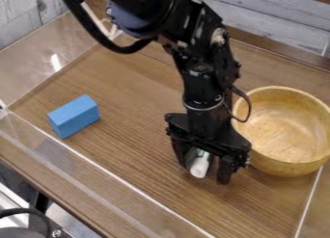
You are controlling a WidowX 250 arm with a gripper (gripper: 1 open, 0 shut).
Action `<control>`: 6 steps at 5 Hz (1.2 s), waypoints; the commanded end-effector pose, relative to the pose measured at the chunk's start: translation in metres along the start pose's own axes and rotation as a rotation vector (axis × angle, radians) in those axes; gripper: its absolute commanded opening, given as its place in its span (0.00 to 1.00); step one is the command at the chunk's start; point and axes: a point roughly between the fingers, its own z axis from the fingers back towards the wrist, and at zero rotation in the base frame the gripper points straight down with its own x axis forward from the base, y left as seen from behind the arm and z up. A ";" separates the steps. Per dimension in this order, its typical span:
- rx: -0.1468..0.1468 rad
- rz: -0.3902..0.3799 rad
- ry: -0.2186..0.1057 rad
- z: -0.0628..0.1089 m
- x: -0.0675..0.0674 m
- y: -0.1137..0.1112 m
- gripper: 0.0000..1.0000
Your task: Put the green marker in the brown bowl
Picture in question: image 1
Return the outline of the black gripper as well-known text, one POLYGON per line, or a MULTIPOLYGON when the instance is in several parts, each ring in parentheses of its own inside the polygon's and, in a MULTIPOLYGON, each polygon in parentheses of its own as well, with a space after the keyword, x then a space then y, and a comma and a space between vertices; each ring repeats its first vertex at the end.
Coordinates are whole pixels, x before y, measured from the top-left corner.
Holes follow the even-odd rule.
POLYGON ((251 142, 232 126, 232 118, 232 104, 227 101, 205 109, 186 109, 185 114, 164 115, 165 134, 178 165, 188 170, 197 157, 197 149, 206 151, 219 158, 216 181, 221 185, 229 183, 236 168, 245 167, 251 149, 251 142))

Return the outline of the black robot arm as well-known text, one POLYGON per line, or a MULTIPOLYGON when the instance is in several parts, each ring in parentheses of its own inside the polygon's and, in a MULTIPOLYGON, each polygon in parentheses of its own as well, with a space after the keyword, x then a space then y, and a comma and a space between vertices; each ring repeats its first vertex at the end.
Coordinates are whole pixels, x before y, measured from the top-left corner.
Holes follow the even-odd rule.
POLYGON ((165 134, 180 166, 190 170, 205 161, 217 164, 216 181, 229 182, 247 166, 248 142, 233 128, 232 99, 243 96, 235 82, 229 34, 220 15, 201 0, 106 0, 110 22, 136 42, 120 46, 101 33, 78 0, 61 0, 93 39, 110 51, 132 54, 157 42, 172 57, 182 81, 185 112, 164 115, 165 134))

